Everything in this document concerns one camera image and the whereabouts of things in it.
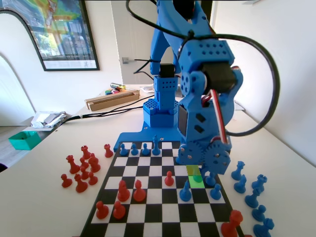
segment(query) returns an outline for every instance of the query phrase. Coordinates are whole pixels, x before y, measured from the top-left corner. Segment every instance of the black square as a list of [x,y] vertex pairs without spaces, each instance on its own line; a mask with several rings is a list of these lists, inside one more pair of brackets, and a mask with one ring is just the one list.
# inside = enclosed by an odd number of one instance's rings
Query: black square
[[229,222],[231,214],[226,204],[210,204],[216,222]]
[[127,158],[126,166],[138,166],[139,157]]
[[122,180],[125,181],[127,189],[133,189],[135,183],[135,177],[122,177]]
[[162,157],[150,157],[150,165],[162,165]]
[[149,189],[162,189],[162,178],[158,176],[152,176],[148,178]]
[[163,149],[162,156],[163,157],[172,157],[173,156],[172,149]]
[[180,222],[198,222],[194,204],[178,204]]
[[136,176],[149,176],[150,166],[138,166]]
[[219,237],[216,223],[198,223],[201,237]]
[[209,203],[205,189],[191,189],[194,203]]
[[81,237],[104,237],[108,224],[89,224],[87,228],[82,232]]
[[181,237],[180,223],[163,223],[162,236]]
[[124,237],[143,236],[144,223],[127,223]]
[[112,166],[109,168],[108,170],[108,176],[115,176],[115,177],[119,177],[119,176],[123,176],[125,170],[125,166]]
[[178,196],[176,189],[162,190],[162,203],[178,203]]
[[103,202],[103,204],[113,204],[117,198],[118,191],[118,189],[104,189],[102,191],[100,200]]
[[145,222],[162,222],[162,205],[147,204],[145,213]]
[[163,166],[162,167],[162,175],[167,176],[167,172],[171,171],[172,175],[174,176],[174,166]]

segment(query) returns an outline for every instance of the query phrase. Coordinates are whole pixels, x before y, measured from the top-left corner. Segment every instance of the red pawn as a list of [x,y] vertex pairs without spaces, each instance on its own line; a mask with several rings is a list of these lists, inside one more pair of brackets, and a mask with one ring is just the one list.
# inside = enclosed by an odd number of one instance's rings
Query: red pawn
[[61,186],[63,186],[64,188],[69,187],[73,183],[71,179],[67,179],[66,174],[62,174],[61,179],[64,180],[63,183],[61,184]]
[[110,158],[113,156],[113,152],[110,150],[111,146],[110,144],[105,144],[104,149],[105,149],[105,157]]
[[96,204],[97,207],[97,218],[99,219],[104,219],[107,217],[109,213],[109,208],[108,206],[104,205],[102,201],[98,201]]
[[83,152],[83,156],[82,157],[84,159],[89,159],[91,153],[88,151],[88,147],[87,146],[83,146],[83,147],[81,147],[81,150]]
[[88,181],[90,185],[95,185],[98,182],[98,177],[93,176],[93,172],[89,172],[88,176],[90,178]]
[[76,187],[76,191],[78,193],[82,193],[88,188],[88,184],[81,180],[81,176],[79,174],[75,175],[75,180],[78,182],[77,187]]
[[167,186],[172,186],[173,185],[173,178],[172,178],[172,172],[171,171],[168,171],[167,172],[167,177],[164,179],[164,183],[167,185]]
[[123,216],[125,215],[126,209],[125,206],[121,205],[120,201],[116,201],[114,203],[114,211],[113,211],[113,216],[116,219],[122,219]]
[[136,191],[134,192],[133,197],[134,197],[134,200],[138,202],[143,201],[146,197],[146,192],[145,190],[141,189],[141,187],[142,187],[142,182],[140,182],[139,180],[136,180],[136,183],[135,183]]
[[124,180],[121,180],[118,184],[118,200],[126,201],[130,195],[129,190],[126,188],[126,183]]
[[84,167],[81,167],[80,170],[81,170],[81,172],[82,172],[82,174],[81,174],[81,179],[82,179],[82,180],[86,180],[87,178],[89,178],[88,172],[85,171],[85,168],[84,168]]
[[80,166],[75,164],[74,156],[69,155],[69,156],[67,156],[66,160],[68,160],[68,163],[70,164],[69,172],[71,174],[76,174],[80,170]]
[[237,237],[236,227],[240,225],[243,217],[240,211],[233,210],[229,216],[229,223],[223,223],[221,226],[221,232],[223,237]]

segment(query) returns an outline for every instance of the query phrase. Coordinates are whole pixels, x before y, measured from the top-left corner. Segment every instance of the blue chess piece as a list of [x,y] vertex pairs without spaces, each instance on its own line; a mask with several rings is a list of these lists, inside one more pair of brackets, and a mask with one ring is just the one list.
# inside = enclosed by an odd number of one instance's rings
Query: blue chess piece
[[216,184],[215,175],[216,174],[214,172],[209,173],[209,176],[205,179],[207,185],[214,186]]
[[142,154],[144,156],[148,156],[150,151],[147,149],[147,143],[144,143],[144,149],[142,150]]
[[267,218],[263,221],[263,225],[254,225],[253,232],[256,237],[271,237],[269,230],[272,230],[274,226],[275,224],[273,223],[273,220]]
[[263,222],[265,220],[265,214],[266,207],[264,205],[260,205],[258,209],[253,209],[251,214],[253,218],[255,218],[257,221]]
[[180,190],[180,198],[182,201],[189,201],[192,197],[192,194],[189,190],[189,181],[187,180],[184,184],[184,188]]
[[247,182],[246,176],[243,174],[241,176],[240,181],[234,184],[234,189],[236,190],[237,193],[243,194],[244,192],[246,192],[246,187],[245,187],[246,182]]
[[133,156],[135,156],[135,155],[138,154],[138,150],[136,149],[135,143],[132,144],[132,151],[131,151],[131,154],[132,154]]
[[259,174],[259,176],[257,178],[258,178],[258,181],[254,181],[252,183],[251,187],[253,189],[254,188],[259,188],[260,192],[263,192],[265,190],[265,188],[263,187],[263,184],[265,184],[268,179],[263,174]]
[[125,145],[124,145],[123,143],[120,145],[120,152],[119,152],[119,154],[120,154],[121,156],[126,156],[126,155],[128,155],[128,150],[125,149]]
[[245,197],[245,202],[247,203],[248,206],[252,207],[252,208],[256,208],[259,203],[257,200],[257,197],[260,195],[260,189],[259,188],[255,188],[252,191],[252,195],[247,195]]
[[222,196],[220,190],[221,190],[221,185],[215,184],[215,188],[211,190],[211,197],[215,200],[219,200]]
[[245,163],[242,161],[238,161],[237,169],[232,172],[232,178],[239,181],[241,179],[241,170],[245,166]]
[[158,138],[157,135],[153,137],[154,140],[154,149],[152,151],[153,155],[158,156],[160,154],[160,149],[158,147]]

